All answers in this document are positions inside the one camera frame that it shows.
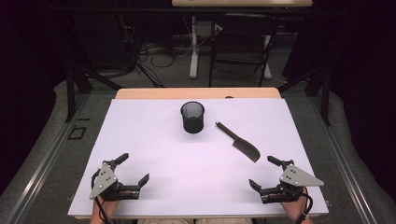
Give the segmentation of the person's right hand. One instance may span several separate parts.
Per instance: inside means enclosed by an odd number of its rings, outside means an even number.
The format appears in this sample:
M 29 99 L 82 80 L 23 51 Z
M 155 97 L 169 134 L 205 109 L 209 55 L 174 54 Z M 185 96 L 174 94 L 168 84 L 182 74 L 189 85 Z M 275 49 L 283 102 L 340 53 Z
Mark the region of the person's right hand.
M 283 207 L 293 224 L 314 224 L 309 216 L 306 216 L 304 220 L 298 223 L 300 217 L 304 213 L 306 204 L 307 198 L 305 196 L 301 196 L 296 202 L 281 203 L 280 205 Z

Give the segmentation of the white desk leg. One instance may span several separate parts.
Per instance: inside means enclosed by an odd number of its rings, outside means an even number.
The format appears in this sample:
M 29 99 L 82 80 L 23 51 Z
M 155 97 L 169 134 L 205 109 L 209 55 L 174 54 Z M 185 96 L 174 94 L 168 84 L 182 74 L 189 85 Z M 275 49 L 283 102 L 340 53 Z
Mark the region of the white desk leg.
M 198 48 L 197 48 L 197 30 L 196 30 L 196 17 L 191 17 L 191 68 L 190 68 L 190 78 L 196 79 L 198 73 Z
M 267 35 L 265 38 L 264 38 L 264 46 L 265 47 L 268 47 L 269 46 L 269 41 L 270 41 L 270 36 L 269 35 Z M 272 77 L 272 74 L 271 74 L 271 70 L 270 70 L 270 67 L 269 67 L 269 63 L 267 62 L 267 64 L 265 65 L 265 68 L 264 68 L 264 79 L 265 80 L 271 80 L 273 77 Z

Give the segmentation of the dark brown comb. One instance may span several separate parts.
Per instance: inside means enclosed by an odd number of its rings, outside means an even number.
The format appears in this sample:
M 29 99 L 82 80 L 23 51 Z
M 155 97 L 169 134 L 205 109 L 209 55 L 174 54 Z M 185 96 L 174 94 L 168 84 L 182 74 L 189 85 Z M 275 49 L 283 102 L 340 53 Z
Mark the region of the dark brown comb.
M 251 161 L 256 162 L 259 160 L 261 157 L 260 151 L 249 143 L 249 141 L 241 138 L 219 121 L 216 123 L 216 126 L 229 135 L 233 139 L 233 146 L 247 156 Z

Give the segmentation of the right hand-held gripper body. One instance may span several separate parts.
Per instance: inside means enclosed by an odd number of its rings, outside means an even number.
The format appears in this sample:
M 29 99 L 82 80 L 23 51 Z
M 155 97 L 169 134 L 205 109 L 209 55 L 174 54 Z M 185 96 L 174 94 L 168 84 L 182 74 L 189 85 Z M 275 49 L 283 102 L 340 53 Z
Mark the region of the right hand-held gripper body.
M 324 182 L 307 173 L 294 164 L 294 161 L 282 161 L 283 170 L 279 184 L 274 188 L 262 189 L 261 198 L 267 203 L 296 202 L 304 193 L 305 187 L 321 187 Z

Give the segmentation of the black mesh pen cup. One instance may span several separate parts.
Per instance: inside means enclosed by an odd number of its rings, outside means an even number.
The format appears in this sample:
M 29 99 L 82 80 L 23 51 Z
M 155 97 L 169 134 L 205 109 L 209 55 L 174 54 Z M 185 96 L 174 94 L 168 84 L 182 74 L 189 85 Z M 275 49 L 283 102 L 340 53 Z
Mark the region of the black mesh pen cup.
M 187 133 L 199 133 L 204 128 L 204 106 L 195 101 L 185 103 L 180 108 L 183 128 Z

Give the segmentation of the black metal stand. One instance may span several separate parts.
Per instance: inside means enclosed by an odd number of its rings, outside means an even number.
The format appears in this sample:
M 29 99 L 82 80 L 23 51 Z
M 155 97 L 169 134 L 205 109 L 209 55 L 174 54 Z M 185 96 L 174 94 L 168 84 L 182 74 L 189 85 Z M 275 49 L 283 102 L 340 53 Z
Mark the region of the black metal stand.
M 297 85 L 303 80 L 307 79 L 308 84 L 304 88 L 304 94 L 308 97 L 317 97 L 318 92 L 321 91 L 320 102 L 320 117 L 326 125 L 330 125 L 329 121 L 329 103 L 330 103 L 330 90 L 331 79 L 330 69 L 326 66 L 315 67 L 308 72 L 298 76 L 295 79 L 287 81 L 285 84 L 277 87 L 279 92 L 286 91 L 291 87 Z
M 121 85 L 98 74 L 91 65 L 83 60 L 82 52 L 76 45 L 76 38 L 78 38 L 77 35 L 68 32 L 62 34 L 64 56 L 69 66 L 68 73 L 66 74 L 68 107 L 66 122 L 69 122 L 77 112 L 75 88 L 78 88 L 83 94 L 90 94 L 92 92 L 92 84 L 89 81 L 90 77 L 113 90 L 118 91 L 121 89 Z

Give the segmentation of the black chair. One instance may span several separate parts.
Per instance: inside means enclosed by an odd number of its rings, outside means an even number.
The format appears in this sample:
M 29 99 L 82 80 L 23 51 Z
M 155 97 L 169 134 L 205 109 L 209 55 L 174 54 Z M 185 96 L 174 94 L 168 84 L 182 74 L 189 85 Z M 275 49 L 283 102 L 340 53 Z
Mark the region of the black chair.
M 261 87 L 264 81 L 264 68 L 269 61 L 274 37 L 278 31 L 278 19 L 251 13 L 224 13 L 216 16 L 212 25 L 218 25 L 221 31 L 212 30 L 210 38 L 210 65 L 208 86 L 215 79 L 231 80 L 230 77 L 216 76 L 216 65 L 222 63 L 226 71 L 237 65 L 244 68 L 254 66 L 253 74 L 258 70 L 260 75 L 256 84 Z M 264 38 L 269 35 L 269 46 L 264 46 Z

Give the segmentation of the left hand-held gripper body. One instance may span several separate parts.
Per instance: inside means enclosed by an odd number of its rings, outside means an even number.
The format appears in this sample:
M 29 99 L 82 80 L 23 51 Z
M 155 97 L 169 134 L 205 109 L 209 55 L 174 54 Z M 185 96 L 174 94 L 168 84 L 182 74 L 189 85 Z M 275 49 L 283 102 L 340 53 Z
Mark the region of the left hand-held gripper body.
M 104 201 L 138 200 L 139 186 L 121 184 L 115 174 L 118 161 L 104 161 L 102 167 L 92 176 L 91 200 L 101 197 Z

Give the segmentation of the person's left hand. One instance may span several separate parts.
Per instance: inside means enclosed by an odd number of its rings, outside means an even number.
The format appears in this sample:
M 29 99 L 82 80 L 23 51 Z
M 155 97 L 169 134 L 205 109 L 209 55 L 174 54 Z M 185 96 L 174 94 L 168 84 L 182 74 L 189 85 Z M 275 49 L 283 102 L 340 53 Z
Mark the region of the person's left hand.
M 93 200 L 90 224 L 109 224 L 120 201 L 104 201 L 101 196 Z

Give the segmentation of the metal floor rail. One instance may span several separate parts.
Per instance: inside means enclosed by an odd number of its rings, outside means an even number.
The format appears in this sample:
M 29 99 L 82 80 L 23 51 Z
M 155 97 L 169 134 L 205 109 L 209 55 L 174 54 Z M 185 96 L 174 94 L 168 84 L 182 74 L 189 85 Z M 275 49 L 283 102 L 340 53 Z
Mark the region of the metal floor rail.
M 4 224 L 85 224 L 68 210 L 88 156 L 90 100 L 79 97 L 75 116 L 55 135 Z
M 377 224 L 377 220 L 367 203 L 365 196 L 361 190 L 361 186 L 357 182 L 357 178 L 352 173 L 352 170 L 347 162 L 342 148 L 338 144 L 332 128 L 323 120 L 320 112 L 320 105 L 316 98 L 308 97 L 308 102 L 314 110 L 314 114 L 318 119 L 321 129 L 326 133 L 326 137 L 331 145 L 331 153 L 335 161 L 341 177 L 346 185 L 348 194 L 354 203 L 357 212 L 361 218 L 362 224 Z

